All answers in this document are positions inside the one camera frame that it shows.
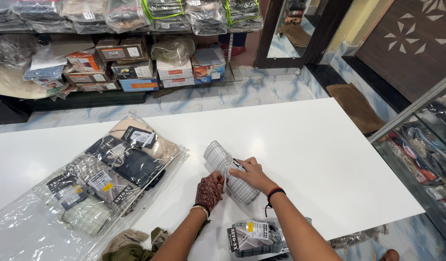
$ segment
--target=brown doormat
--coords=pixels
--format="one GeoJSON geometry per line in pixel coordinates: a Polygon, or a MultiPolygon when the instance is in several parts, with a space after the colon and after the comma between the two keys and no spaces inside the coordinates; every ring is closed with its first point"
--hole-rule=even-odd
{"type": "Polygon", "coordinates": [[[311,39],[311,35],[307,34],[301,25],[283,25],[278,28],[278,33],[284,33],[292,44],[298,47],[307,47],[311,39]]]}
{"type": "Polygon", "coordinates": [[[386,123],[377,116],[366,97],[352,84],[327,86],[331,97],[347,113],[361,133],[370,133],[382,128],[386,123]]]}

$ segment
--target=hand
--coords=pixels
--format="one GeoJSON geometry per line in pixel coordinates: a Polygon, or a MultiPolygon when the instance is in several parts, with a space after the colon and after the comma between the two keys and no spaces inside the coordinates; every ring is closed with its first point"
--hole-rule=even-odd
{"type": "Polygon", "coordinates": [[[211,212],[218,201],[223,200],[223,184],[224,177],[216,170],[208,177],[202,178],[197,185],[196,204],[205,206],[211,212]]]}
{"type": "Polygon", "coordinates": [[[239,169],[230,169],[229,173],[231,175],[243,179],[251,187],[260,190],[265,195],[268,195],[273,188],[278,187],[278,184],[273,182],[263,173],[261,165],[258,164],[254,157],[245,161],[238,161],[244,166],[247,172],[243,172],[239,169]]]}

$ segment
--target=wooden frame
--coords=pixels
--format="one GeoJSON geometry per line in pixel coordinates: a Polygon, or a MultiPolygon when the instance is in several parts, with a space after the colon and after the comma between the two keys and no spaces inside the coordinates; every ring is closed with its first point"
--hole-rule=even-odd
{"type": "Polygon", "coordinates": [[[301,68],[304,64],[318,63],[323,57],[332,37],[337,31],[342,19],[347,14],[353,0],[329,0],[323,15],[315,28],[311,40],[300,58],[267,58],[271,40],[277,30],[279,14],[284,1],[270,1],[267,7],[268,15],[265,27],[261,33],[260,45],[255,59],[255,67],[266,68],[301,68]]]}

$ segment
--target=white table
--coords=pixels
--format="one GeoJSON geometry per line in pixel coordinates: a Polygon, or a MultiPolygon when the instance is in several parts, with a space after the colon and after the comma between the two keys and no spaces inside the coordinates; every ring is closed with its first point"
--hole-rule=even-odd
{"type": "MultiPolygon", "coordinates": [[[[156,227],[178,227],[194,204],[197,183],[211,172],[203,152],[213,140],[236,158],[256,157],[326,240],[424,212],[333,98],[145,120],[163,137],[190,149],[191,156],[133,229],[150,233],[156,227]]],[[[0,209],[115,124],[0,134],[0,209]]],[[[226,229],[245,219],[264,220],[265,205],[263,195],[244,207],[226,193],[189,260],[236,259],[230,257],[226,229]]],[[[268,218],[275,218],[273,210],[268,218]]]]}

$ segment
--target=yellow sticker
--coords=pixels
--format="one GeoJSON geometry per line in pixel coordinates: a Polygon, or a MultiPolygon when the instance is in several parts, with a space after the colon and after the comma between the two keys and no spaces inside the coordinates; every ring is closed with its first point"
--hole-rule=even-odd
{"type": "Polygon", "coordinates": [[[83,191],[83,189],[80,187],[79,189],[77,189],[75,192],[76,193],[80,193],[80,192],[82,192],[83,191]]]}
{"type": "Polygon", "coordinates": [[[112,183],[107,184],[107,186],[105,186],[104,188],[102,188],[104,190],[104,192],[107,192],[109,189],[113,188],[112,183]]]}

